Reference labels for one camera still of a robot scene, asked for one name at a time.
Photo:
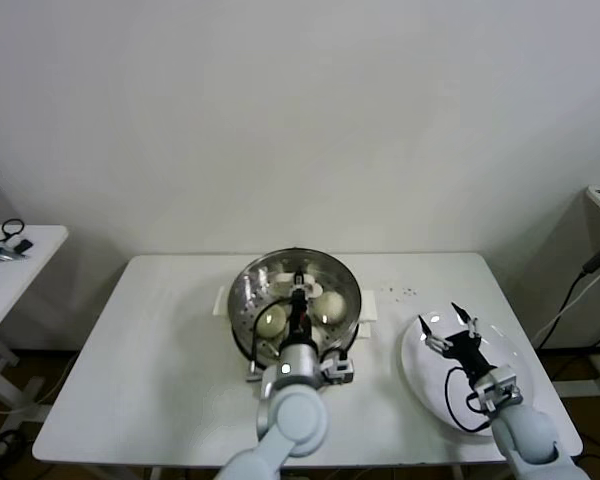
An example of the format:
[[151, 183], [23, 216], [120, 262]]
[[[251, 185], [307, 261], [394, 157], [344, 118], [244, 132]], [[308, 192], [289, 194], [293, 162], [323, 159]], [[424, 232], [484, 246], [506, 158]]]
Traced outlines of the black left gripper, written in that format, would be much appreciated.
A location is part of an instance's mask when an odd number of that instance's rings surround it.
[[307, 316], [308, 302], [306, 301], [306, 290], [305, 274], [301, 269], [298, 269], [293, 274], [290, 287], [291, 313], [289, 318], [289, 332], [284, 340], [285, 345], [314, 345], [311, 319]]

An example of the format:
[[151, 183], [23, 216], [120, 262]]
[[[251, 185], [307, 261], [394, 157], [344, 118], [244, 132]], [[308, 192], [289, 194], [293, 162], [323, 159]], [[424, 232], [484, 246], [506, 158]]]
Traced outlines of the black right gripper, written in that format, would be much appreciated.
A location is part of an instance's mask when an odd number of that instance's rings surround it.
[[434, 334], [424, 318], [419, 315], [423, 341], [437, 354], [443, 354], [444, 358], [457, 361], [464, 370], [468, 382], [476, 384], [496, 369], [496, 366], [492, 365], [480, 351], [482, 336], [478, 332], [478, 318], [472, 317], [455, 302], [451, 305], [458, 319], [465, 325], [465, 329], [445, 339]]

